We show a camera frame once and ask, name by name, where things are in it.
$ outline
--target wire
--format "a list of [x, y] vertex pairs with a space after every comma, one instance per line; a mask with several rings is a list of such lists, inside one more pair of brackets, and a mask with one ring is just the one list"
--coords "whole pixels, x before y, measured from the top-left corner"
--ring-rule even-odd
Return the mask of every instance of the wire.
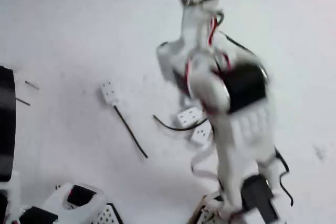
[[19, 102], [21, 102], [21, 103], [27, 105], [27, 106], [30, 106], [30, 104], [29, 104], [28, 102], [25, 102], [24, 100], [21, 100], [21, 99], [18, 98], [18, 97], [16, 97], [15, 99], [16, 99], [17, 101], [19, 101]]
[[116, 110], [116, 113], [118, 114], [118, 116], [120, 117], [120, 119], [122, 120], [122, 122], [125, 124], [125, 126], [126, 126], [128, 132], [131, 134], [131, 136], [132, 136], [132, 138], [133, 138], [135, 144], [136, 144], [137, 147], [139, 148], [140, 152], [144, 155], [145, 158], [148, 158], [146, 152], [141, 148], [141, 146], [140, 146], [138, 140], [136, 140], [137, 138], [134, 136], [134, 134], [133, 134], [131, 128], [129, 127], [128, 123], [125, 121], [124, 117], [121, 115], [121, 113], [120, 113], [120, 111], [118, 110], [117, 106], [113, 106], [113, 107], [114, 107], [114, 109]]
[[154, 119], [156, 119], [162, 126], [166, 127], [167, 129], [170, 129], [172, 131], [189, 131], [189, 130], [193, 130], [195, 128], [197, 128], [198, 126], [202, 125], [203, 123], [205, 123], [208, 118], [203, 119], [202, 121], [200, 121], [199, 123], [196, 123], [190, 127], [187, 128], [174, 128], [174, 127], [170, 127], [166, 124], [164, 124], [156, 115], [153, 115]]
[[281, 174], [280, 174], [280, 177], [279, 177], [279, 180], [280, 180], [280, 186], [281, 186], [281, 188], [284, 190], [284, 192], [288, 195], [288, 197], [290, 198], [290, 206], [292, 207], [293, 204], [294, 204], [294, 199], [293, 199], [293, 197], [291, 196], [291, 194], [286, 190], [286, 188], [284, 187], [284, 185], [282, 184], [282, 177], [283, 177], [284, 175], [286, 175], [286, 174], [289, 173], [289, 167], [288, 167], [288, 165], [287, 165], [285, 159], [282, 157], [282, 155], [279, 153], [279, 151], [278, 151], [277, 149], [275, 149], [275, 157], [278, 158], [278, 159], [282, 162], [283, 166], [285, 167], [285, 170], [286, 170], [286, 171], [283, 172], [283, 173], [281, 173]]
[[242, 44], [238, 43], [237, 41], [235, 41], [234, 39], [232, 39], [231, 37], [229, 37], [228, 35], [226, 35], [225, 33], [223, 33], [222, 31], [219, 31], [219, 33], [223, 34], [228, 41], [232, 42], [233, 44], [235, 44], [237, 47], [240, 47], [241, 49], [248, 51], [249, 53], [253, 54], [254, 56], [256, 56], [256, 54], [254, 52], [252, 52], [250, 49], [244, 47]]

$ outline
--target cable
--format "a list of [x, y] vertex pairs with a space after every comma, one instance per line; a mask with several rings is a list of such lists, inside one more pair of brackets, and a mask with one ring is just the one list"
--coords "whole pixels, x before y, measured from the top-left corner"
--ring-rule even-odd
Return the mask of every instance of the cable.
[[140, 152], [144, 155], [145, 158], [148, 158], [146, 152], [141, 148], [138, 140], [136, 140], [131, 128], [129, 127], [129, 125], [127, 124], [127, 122], [125, 121], [124, 117], [121, 115], [120, 111], [118, 110], [117, 106], [113, 106], [114, 109], [116, 110], [116, 113], [118, 114], [118, 116], [120, 117], [120, 119], [122, 120], [122, 122], [125, 124], [127, 130], [129, 131], [129, 133], [131, 134], [135, 144], [137, 145], [137, 147], [139, 148]]
[[225, 33], [223, 33], [222, 31], [219, 31], [219, 33], [223, 34], [228, 41], [232, 42], [233, 44], [235, 44], [237, 47], [240, 47], [241, 49], [248, 51], [249, 53], [253, 54], [254, 56], [256, 56], [256, 54], [254, 52], [252, 52], [250, 49], [244, 47], [242, 44], [238, 43], [237, 41], [235, 41], [234, 39], [230, 38], [228, 35], [226, 35]]
[[23, 104], [25, 104], [25, 105], [27, 105], [27, 106], [30, 106], [30, 104], [29, 104], [28, 102], [25, 102], [25, 101], [21, 100], [21, 99], [18, 98], [18, 97], [16, 97], [15, 99], [16, 99], [16, 101], [19, 101], [19, 102], [21, 102], [21, 103], [23, 103]]
[[278, 159], [282, 162], [283, 166], [285, 167], [285, 170], [286, 170], [286, 171], [283, 172], [283, 173], [281, 173], [281, 174], [280, 174], [280, 177], [279, 177], [279, 180], [280, 180], [280, 186], [281, 186], [281, 188], [284, 190], [284, 192], [288, 195], [288, 197], [290, 198], [290, 206], [292, 207], [293, 204], [294, 204], [294, 199], [293, 199], [293, 197], [291, 196], [291, 194], [286, 190], [286, 188], [284, 187], [284, 185], [282, 184], [282, 177], [283, 177], [284, 175], [286, 175], [286, 174], [289, 173], [289, 167], [288, 167], [288, 165], [287, 165], [285, 159], [282, 157], [282, 155], [279, 153], [279, 151], [278, 151], [277, 149], [275, 149], [275, 157], [278, 158]]
[[156, 115], [153, 115], [154, 119], [156, 119], [162, 126], [166, 127], [167, 129], [170, 129], [172, 131], [189, 131], [189, 130], [193, 130], [195, 128], [197, 128], [198, 126], [202, 125], [203, 123], [205, 123], [208, 118], [203, 119], [202, 121], [200, 121], [199, 123], [196, 123], [190, 127], [187, 128], [174, 128], [174, 127], [170, 127], [166, 124], [164, 124]]

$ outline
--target white plastic part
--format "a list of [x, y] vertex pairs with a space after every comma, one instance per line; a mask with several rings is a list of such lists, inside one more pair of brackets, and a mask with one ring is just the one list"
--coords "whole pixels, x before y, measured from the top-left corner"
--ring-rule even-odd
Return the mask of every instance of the white plastic part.
[[75, 209], [67, 209], [67, 198], [73, 188], [74, 184], [66, 183], [45, 201], [42, 209], [58, 215], [58, 224], [88, 224], [97, 219], [98, 214], [105, 208], [107, 200], [104, 193], [96, 188], [87, 185], [80, 185], [84, 188], [93, 190], [96, 194], [84, 206]]
[[289, 204], [288, 199], [286, 198], [287, 201], [285, 201], [284, 197], [284, 195], [275, 195], [271, 199], [273, 209], [279, 218], [276, 224], [285, 224], [288, 218]]
[[121, 224], [119, 223], [116, 213], [110, 205], [106, 205], [93, 224]]
[[187, 109], [177, 115], [179, 126], [185, 128], [192, 126], [202, 118], [202, 112], [197, 107]]
[[19, 174], [12, 171], [12, 177], [8, 182], [0, 183], [0, 190], [7, 193], [7, 212], [8, 216], [6, 224], [11, 224], [12, 221], [18, 219], [20, 213], [20, 180]]
[[115, 90], [111, 81], [106, 81], [101, 85], [102, 94], [108, 105], [114, 106], [118, 104], [119, 99]]
[[265, 224], [259, 210], [254, 208], [249, 212], [243, 214], [236, 220], [232, 221], [232, 224]]
[[204, 122], [200, 126], [196, 127], [190, 141], [199, 145], [204, 145], [210, 136], [211, 124], [209, 121]]

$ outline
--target red wire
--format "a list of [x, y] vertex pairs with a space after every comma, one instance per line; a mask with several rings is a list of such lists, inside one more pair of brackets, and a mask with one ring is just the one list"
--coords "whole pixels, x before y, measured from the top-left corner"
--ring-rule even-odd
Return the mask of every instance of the red wire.
[[209, 39], [208, 39], [208, 43], [209, 45], [212, 45], [212, 41], [213, 41], [213, 38], [214, 38], [214, 33], [215, 33], [215, 30], [217, 28], [217, 18], [214, 18], [214, 24], [213, 24], [213, 28], [211, 30], [211, 33], [210, 33], [210, 36], [209, 36]]
[[[208, 39], [208, 44], [210, 46], [212, 45], [213, 38], [214, 38], [214, 33], [215, 33], [216, 28], [217, 28], [217, 25], [218, 25], [217, 18], [211, 19], [210, 27], [212, 27], [212, 30], [210, 32], [210, 36], [209, 36], [209, 39]], [[229, 57], [226, 54], [223, 54], [223, 56], [224, 56], [224, 59], [225, 59], [226, 64], [227, 64], [227, 68], [230, 69], [231, 68], [231, 63], [230, 63]]]

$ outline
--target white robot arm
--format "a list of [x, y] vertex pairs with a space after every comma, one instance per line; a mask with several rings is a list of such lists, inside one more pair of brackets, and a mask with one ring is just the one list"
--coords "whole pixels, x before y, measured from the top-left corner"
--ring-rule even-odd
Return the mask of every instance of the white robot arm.
[[[224, 221], [219, 223], [285, 223], [277, 160], [288, 166], [272, 139], [267, 74], [253, 53], [215, 34], [224, 17], [218, 1], [182, 0], [181, 37], [157, 48], [162, 74], [201, 101], [213, 127], [220, 189], [205, 198], [206, 211]], [[259, 174], [245, 178], [251, 163]]]

